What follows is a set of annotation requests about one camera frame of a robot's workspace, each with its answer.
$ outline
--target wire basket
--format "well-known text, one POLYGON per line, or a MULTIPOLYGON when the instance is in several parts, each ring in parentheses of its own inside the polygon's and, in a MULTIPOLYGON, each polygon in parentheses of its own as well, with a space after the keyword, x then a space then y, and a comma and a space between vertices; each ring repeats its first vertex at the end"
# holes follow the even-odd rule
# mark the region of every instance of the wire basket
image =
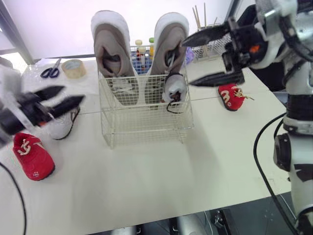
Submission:
POLYGON ((226 34, 223 38, 211 41, 207 45, 194 47, 192 51, 195 55, 195 61, 221 56, 225 52, 225 45, 229 42, 231 42, 230 35, 226 34))
MULTIPOLYGON (((147 64, 145 70, 150 66, 151 63, 147 64)), ((187 84, 185 70, 181 73, 187 84)), ((175 102, 169 106, 161 102, 165 74, 118 78, 105 78, 100 72, 98 75, 102 135, 111 148, 117 144, 172 139, 183 143, 187 131, 193 127, 188 90, 184 102, 175 102), (127 95, 119 94, 114 89, 115 84, 128 84, 132 90, 127 95)))

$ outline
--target floor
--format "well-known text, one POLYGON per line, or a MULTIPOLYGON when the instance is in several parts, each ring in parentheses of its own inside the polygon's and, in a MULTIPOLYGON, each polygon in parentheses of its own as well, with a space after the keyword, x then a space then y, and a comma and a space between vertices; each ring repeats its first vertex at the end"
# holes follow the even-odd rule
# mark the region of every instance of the floor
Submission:
MULTIPOLYGON (((286 202, 293 210, 291 202, 290 192, 282 194, 286 202)), ((293 217, 288 210, 286 204, 284 204, 281 197, 278 200, 282 203, 285 212, 289 216, 290 220, 293 217)), ((273 200, 263 198, 256 201, 246 202, 238 205, 226 207, 230 209, 232 216, 235 220, 237 230, 240 235, 291 235, 287 225, 283 221, 282 216, 273 203, 273 200)), ((208 219, 210 218, 210 212, 215 213, 216 210, 207 211, 208 219)), ((204 226, 207 235, 211 235, 210 227, 206 222, 204 212, 196 213, 197 218, 204 226)), ((216 227, 211 223, 213 234, 218 235, 216 227)), ((109 235, 110 231, 96 233, 93 235, 109 235)), ((143 235, 169 235, 169 222, 168 220, 160 220, 144 224, 143 235)))

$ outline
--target tape roll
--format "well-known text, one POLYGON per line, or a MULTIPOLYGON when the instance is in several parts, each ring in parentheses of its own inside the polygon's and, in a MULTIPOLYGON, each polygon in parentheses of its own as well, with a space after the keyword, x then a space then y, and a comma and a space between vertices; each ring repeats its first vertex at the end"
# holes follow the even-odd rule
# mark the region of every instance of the tape roll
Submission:
POLYGON ((64 62, 62 70, 68 78, 79 78, 86 74, 83 62, 77 59, 64 62))

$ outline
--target shoe sole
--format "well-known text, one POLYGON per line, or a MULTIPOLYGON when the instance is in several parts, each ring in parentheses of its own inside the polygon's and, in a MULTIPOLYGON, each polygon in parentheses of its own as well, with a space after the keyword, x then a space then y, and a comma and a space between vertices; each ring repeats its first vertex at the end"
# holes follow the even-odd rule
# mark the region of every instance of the shoe sole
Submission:
POLYGON ((124 36, 124 41, 126 45, 126 49, 128 53, 130 54, 130 36, 129 36, 129 30, 127 23, 124 19, 124 17, 117 12, 104 10, 104 11, 98 11, 91 19, 91 31, 93 39, 95 37, 96 29, 101 24, 110 24, 114 27, 116 27, 124 36))

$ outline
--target red shoe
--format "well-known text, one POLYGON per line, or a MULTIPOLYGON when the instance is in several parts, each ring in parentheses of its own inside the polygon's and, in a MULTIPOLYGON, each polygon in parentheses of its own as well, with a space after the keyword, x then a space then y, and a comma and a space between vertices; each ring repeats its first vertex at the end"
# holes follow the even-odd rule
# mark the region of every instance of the red shoe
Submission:
POLYGON ((40 139, 25 133, 14 137, 13 152, 26 176, 35 181, 48 177, 55 169, 53 159, 44 149, 40 139))
POLYGON ((219 86, 219 94, 223 99, 223 104, 229 111, 237 111, 243 104, 245 98, 243 91, 236 86, 235 83, 219 86))

